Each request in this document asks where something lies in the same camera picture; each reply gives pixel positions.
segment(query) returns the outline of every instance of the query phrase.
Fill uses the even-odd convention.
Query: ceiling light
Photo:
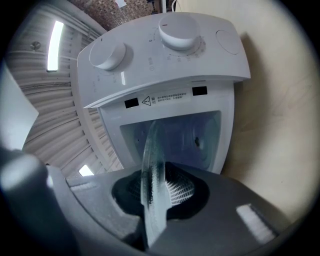
[[[94,175],[94,173],[89,169],[89,167],[85,164],[80,170],[79,173],[84,176]]]
[[[63,23],[56,21],[52,30],[46,69],[49,72],[58,70],[59,43],[63,26]]]

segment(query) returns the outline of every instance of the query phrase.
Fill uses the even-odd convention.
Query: washing machine
[[[250,78],[233,24],[161,13],[122,24],[78,56],[84,108],[98,108],[123,168],[139,166],[150,125],[165,127],[165,159],[219,174],[234,120],[234,83]]]

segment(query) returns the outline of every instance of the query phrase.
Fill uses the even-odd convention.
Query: gray plastic surface
[[[19,150],[0,147],[0,156],[0,192],[5,200],[2,233],[6,236],[8,232],[25,252],[77,255],[76,240],[52,190],[46,166]],[[11,218],[10,224],[6,222],[6,207],[15,223]]]
[[[166,229],[149,249],[156,255],[243,255],[261,247],[236,212],[251,204],[267,223],[280,233],[289,225],[286,217],[270,203],[236,180],[174,164],[204,180],[210,188],[205,207],[189,219],[168,220]]]
[[[68,184],[66,183],[65,178],[58,168],[47,166],[47,169],[53,181],[53,189],[58,204],[72,228],[73,234],[80,248],[81,255],[144,255],[143,252],[136,250],[125,242],[122,242],[116,236],[112,235],[110,233],[110,230],[106,230],[92,218],[91,214],[86,211],[86,209],[82,206],[82,203],[78,201],[78,199],[72,193],[72,191],[68,187]],[[115,182],[120,177],[129,175],[136,170],[136,168],[132,168],[126,171],[106,173],[106,175],[102,176],[113,177],[114,175],[115,179],[110,178],[108,182],[111,185],[111,183]],[[80,184],[81,182],[83,184],[92,180],[98,180],[99,178],[99,175],[88,176],[70,180],[69,183],[71,186],[75,186],[76,184]],[[107,218],[108,211],[104,211],[102,216],[105,216]]]
[[[278,234],[290,225],[279,210],[240,182],[185,165],[175,165],[204,180],[210,188],[209,199],[193,217],[168,220],[166,229],[147,254],[233,256],[262,248],[262,252],[268,251],[277,244],[277,238],[264,246],[258,243],[236,212],[236,207],[246,204],[257,209]],[[146,254],[121,241],[135,232],[139,217],[122,212],[111,197],[113,184],[139,170],[139,167],[70,179],[68,184],[73,192],[59,169],[50,166],[48,169],[58,203],[72,227],[82,255]]]

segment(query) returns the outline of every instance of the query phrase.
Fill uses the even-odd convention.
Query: mesh filter
[[[172,169],[165,172],[165,184],[169,191],[172,207],[186,201],[195,193],[195,186],[192,181]],[[140,202],[141,174],[129,183],[128,191],[135,200]]]
[[[169,190],[171,206],[179,205],[193,196],[195,186],[191,180],[172,169],[165,174],[165,184]]]

